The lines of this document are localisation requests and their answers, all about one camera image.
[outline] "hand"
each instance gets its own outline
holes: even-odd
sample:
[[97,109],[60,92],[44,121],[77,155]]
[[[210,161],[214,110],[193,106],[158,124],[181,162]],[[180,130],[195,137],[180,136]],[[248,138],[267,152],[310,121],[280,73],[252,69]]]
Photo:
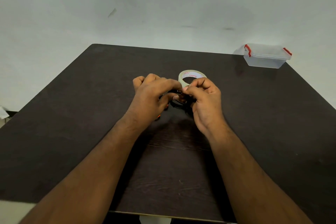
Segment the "hand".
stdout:
[[183,93],[196,99],[192,106],[196,126],[210,139],[218,126],[226,124],[222,112],[221,91],[208,78],[198,78],[184,87]]
[[173,79],[160,78],[155,74],[133,79],[135,96],[126,112],[126,116],[136,122],[142,130],[147,128],[166,108],[171,100],[179,98],[169,90],[182,91],[181,83]]

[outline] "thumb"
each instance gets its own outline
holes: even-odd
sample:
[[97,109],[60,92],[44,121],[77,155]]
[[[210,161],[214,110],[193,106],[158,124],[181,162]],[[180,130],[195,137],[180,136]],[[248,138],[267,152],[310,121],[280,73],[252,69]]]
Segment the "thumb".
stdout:
[[166,105],[168,105],[169,104],[169,102],[170,101],[172,101],[173,100],[173,97],[175,97],[175,96],[179,96],[178,94],[176,94],[176,93],[167,93],[167,94],[165,94],[165,95],[163,95],[161,98],[160,98],[160,100],[159,100],[159,105],[160,105],[160,108],[163,110],[163,109],[165,109],[165,107],[166,107]]
[[183,93],[187,95],[192,95],[198,101],[204,99],[207,95],[205,91],[195,86],[184,87]]

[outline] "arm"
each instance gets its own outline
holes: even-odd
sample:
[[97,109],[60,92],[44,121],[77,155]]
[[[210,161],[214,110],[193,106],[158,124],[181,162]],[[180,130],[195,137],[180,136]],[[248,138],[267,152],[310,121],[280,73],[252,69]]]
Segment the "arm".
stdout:
[[208,78],[195,79],[183,93],[196,98],[194,119],[208,138],[239,224],[312,223],[262,170],[225,122],[221,92]]
[[111,204],[119,177],[140,133],[164,110],[181,84],[149,74],[133,80],[136,94],[126,114],[103,140],[52,189],[21,224],[100,224]]

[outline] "white wall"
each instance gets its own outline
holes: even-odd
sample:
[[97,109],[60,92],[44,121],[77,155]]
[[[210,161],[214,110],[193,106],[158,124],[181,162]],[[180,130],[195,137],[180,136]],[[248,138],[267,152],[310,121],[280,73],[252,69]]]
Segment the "white wall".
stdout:
[[232,53],[255,42],[287,47],[336,107],[335,36],[336,0],[0,0],[0,105],[22,108],[92,43]]

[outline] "forearm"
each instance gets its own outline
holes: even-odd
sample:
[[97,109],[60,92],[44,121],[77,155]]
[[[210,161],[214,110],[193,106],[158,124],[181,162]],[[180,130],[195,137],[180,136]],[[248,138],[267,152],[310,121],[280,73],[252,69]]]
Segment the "forearm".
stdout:
[[141,133],[123,117],[21,223],[102,223],[134,142]]
[[312,223],[223,122],[209,138],[239,224]]

